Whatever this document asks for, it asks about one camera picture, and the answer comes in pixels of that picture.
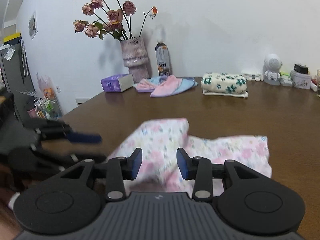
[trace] floral blanket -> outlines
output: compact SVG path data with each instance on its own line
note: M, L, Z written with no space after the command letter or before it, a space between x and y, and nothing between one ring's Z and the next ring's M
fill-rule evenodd
M176 152L185 149L190 157L202 156L212 163L223 164L234 159L271 177L269 150L265 136L234 136L207 140L188 135L186 119L163 119L144 122L109 158L129 157L135 148L142 149L143 160L134 181L124 181L127 194L144 192L187 192L190 196L194 180L185 181L180 174ZM213 179L213 194L223 192L222 180Z

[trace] white robot figure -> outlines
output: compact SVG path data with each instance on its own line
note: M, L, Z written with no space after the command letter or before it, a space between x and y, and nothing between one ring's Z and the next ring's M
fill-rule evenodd
M263 81L270 85L280 85L281 75L279 73L282 67L282 61L277 54L269 54L264 60L264 67L267 71L264 73Z

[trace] flower vase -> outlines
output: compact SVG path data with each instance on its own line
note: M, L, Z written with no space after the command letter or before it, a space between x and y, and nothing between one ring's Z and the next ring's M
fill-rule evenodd
M149 59L143 39L140 37L133 38L121 41L120 44L124 66L129 69L129 74L132 74L133 81L139 83L143 78L149 78L145 65Z

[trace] brown table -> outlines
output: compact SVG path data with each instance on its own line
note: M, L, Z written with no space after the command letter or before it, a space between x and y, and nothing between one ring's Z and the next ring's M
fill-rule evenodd
M204 96L200 86L167 98L150 98L133 88L101 93L64 117L75 130L100 133L101 145L55 142L45 147L108 155L142 122L160 118L185 117L189 134L201 138L266 135L272 178L294 189L306 203L299 233L307 240L319 240L320 98L311 90L263 82L249 82L248 92L248 99Z

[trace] dried rose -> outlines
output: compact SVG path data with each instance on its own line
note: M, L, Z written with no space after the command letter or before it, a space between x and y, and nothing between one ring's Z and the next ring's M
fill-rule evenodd
M75 31L76 33L80 33L84 30L84 28L86 27L85 22L76 20L75 22L73 22L73 25L75 26Z
M87 3L82 7L82 11L85 15L91 16L94 14L94 10Z
M122 30L123 25L120 22L115 22L111 25L112 30Z
M99 9L103 7L103 3L102 0L92 0L89 6L92 9Z
M113 28L112 28L112 24L111 23L107 23L107 24L103 24L103 28L107 31L107 32L112 32Z
M95 38L98 35L99 27L89 24L84 34L90 38Z
M123 4L123 11L125 12L125 15L129 16L129 15L134 15L134 13L136 12L136 7L134 6L133 2L130 1L126 1Z
M112 24L115 22L122 22L123 20L123 13L121 9L118 9L116 11L110 10L107 12L109 22Z
M158 13L157 8L156 8L155 6L153 6L153 7L152 7L152 14L150 14L150 17L151 17L151 18L156 17L157 13Z

